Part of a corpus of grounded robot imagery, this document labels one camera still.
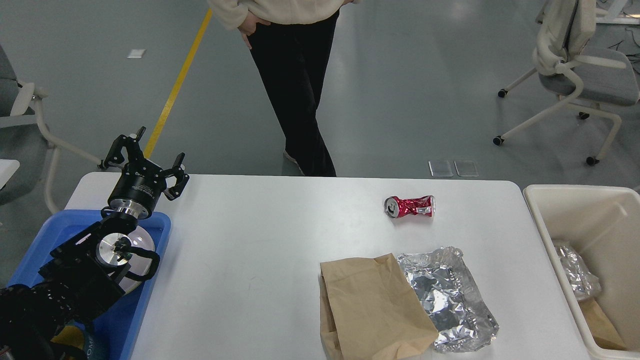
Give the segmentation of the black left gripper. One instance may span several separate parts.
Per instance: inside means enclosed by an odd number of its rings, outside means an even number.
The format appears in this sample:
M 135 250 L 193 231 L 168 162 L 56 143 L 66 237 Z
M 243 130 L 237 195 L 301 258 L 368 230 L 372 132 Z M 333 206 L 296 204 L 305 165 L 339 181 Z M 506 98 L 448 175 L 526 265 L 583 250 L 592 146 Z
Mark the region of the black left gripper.
M 183 167 L 184 152 L 178 153 L 173 166 L 166 170 L 144 157 L 139 144 L 144 132 L 146 127 L 142 126 L 128 136 L 117 136 L 99 164 L 100 170 L 121 169 L 119 180 L 107 199 L 107 208 L 137 220 L 153 214 L 160 195 L 164 194 L 169 201 L 179 198 L 190 180 Z M 167 179 L 171 177 L 175 183 L 168 187 Z

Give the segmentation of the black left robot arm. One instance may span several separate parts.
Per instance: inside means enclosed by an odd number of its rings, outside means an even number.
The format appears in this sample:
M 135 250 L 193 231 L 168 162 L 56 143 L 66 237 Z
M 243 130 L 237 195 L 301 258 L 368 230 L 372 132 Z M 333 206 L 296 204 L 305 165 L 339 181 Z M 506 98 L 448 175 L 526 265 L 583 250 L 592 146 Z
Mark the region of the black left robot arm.
M 1 350 L 16 360 L 55 360 L 68 354 L 78 360 L 86 353 L 53 338 L 72 321 L 91 325 L 122 297 L 122 280 L 144 283 L 158 271 L 161 257 L 136 246 L 130 234 L 150 218 L 160 197 L 181 196 L 190 176 L 178 153 L 171 167 L 147 159 L 139 141 L 146 131 L 119 135 L 103 162 L 121 175 L 101 209 L 101 218 L 50 251 L 51 260 L 39 268 L 42 281 L 13 284 L 1 290 Z

